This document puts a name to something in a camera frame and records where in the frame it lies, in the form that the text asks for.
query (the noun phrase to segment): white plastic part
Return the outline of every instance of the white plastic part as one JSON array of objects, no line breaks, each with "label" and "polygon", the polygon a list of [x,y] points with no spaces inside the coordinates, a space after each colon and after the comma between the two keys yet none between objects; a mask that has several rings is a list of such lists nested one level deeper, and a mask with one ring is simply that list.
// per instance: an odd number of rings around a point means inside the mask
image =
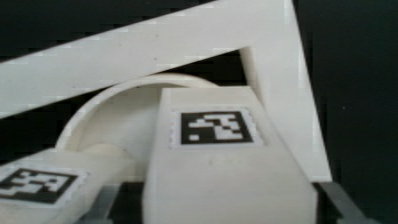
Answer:
[{"label": "white plastic part", "polygon": [[[0,167],[1,179],[12,177],[19,169],[28,169],[28,172],[26,176],[10,179],[10,181],[17,178],[26,180],[22,186],[13,186],[12,197],[5,199],[0,193],[0,223],[72,224],[90,209],[102,185],[118,184],[133,179],[133,167],[133,160],[117,157],[117,154],[101,156],[63,150],[45,150],[8,163]],[[67,182],[53,183],[45,177],[63,178]],[[45,191],[38,193],[38,189],[51,184],[61,186],[53,188],[58,199],[53,203],[42,203],[38,197],[47,193]],[[17,194],[31,186],[38,188],[29,191],[28,198],[21,197]]]},{"label": "white plastic part", "polygon": [[232,50],[307,177],[330,181],[291,0],[218,0],[1,63],[0,117]]},{"label": "white plastic part", "polygon": [[[234,111],[246,108],[252,121],[243,123],[255,125],[250,133],[259,135],[260,144],[248,141],[236,146],[236,142],[218,142],[221,148],[205,143],[195,143],[195,148],[186,144],[173,147],[170,132],[182,129],[180,125],[172,128],[173,110],[207,113],[214,111],[211,108],[218,108],[216,111],[225,108],[223,114],[232,108]],[[316,192],[250,88],[163,89],[157,118],[143,189],[143,223],[312,224]],[[184,135],[195,128],[182,130]]]},{"label": "white plastic part", "polygon": [[[88,100],[65,125],[56,149],[90,151],[90,146],[109,144],[122,148],[134,160],[134,181],[145,177],[145,166],[152,148],[154,124],[161,87],[216,88],[204,79],[161,73],[125,81]],[[111,147],[93,147],[93,151]]]}]

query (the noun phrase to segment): white plastic casing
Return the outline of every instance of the white plastic casing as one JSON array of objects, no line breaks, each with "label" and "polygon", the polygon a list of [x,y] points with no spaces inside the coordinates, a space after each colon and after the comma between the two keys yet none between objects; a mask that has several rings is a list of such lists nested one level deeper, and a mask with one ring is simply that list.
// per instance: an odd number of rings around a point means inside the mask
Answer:
[{"label": "white plastic casing", "polygon": [[[262,143],[173,146],[175,110],[211,108],[246,108]],[[163,89],[143,223],[310,224],[314,198],[250,88]]]}]

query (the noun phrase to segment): black background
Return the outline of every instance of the black background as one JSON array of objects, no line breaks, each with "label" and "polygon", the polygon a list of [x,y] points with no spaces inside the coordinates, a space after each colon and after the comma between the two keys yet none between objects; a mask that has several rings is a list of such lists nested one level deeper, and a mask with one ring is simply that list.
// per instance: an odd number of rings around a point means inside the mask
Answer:
[{"label": "black background", "polygon": [[[0,59],[8,60],[198,3],[1,0]],[[294,0],[294,6],[333,178],[363,213],[394,224],[398,1]],[[0,120],[1,161],[53,145],[69,116],[92,95]]]}]

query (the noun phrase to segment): white triangular structure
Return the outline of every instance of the white triangular structure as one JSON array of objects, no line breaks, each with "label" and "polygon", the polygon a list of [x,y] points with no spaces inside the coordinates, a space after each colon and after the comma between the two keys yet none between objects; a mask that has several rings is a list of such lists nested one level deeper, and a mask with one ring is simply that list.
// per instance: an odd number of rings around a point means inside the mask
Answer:
[{"label": "white triangular structure", "polygon": [[0,117],[232,50],[307,178],[330,181],[289,0],[218,0],[1,63]]}]

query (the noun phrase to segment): black and white square marker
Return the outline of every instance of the black and white square marker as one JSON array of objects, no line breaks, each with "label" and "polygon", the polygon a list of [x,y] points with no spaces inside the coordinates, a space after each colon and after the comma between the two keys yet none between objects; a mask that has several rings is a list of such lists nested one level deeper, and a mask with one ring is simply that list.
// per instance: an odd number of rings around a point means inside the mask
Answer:
[{"label": "black and white square marker", "polygon": [[173,146],[230,146],[260,142],[246,109],[177,110],[173,113]]},{"label": "black and white square marker", "polygon": [[85,172],[56,172],[47,168],[13,167],[0,176],[0,202],[56,206],[81,184]]},{"label": "black and white square marker", "polygon": [[237,111],[180,113],[180,144],[252,142]]}]

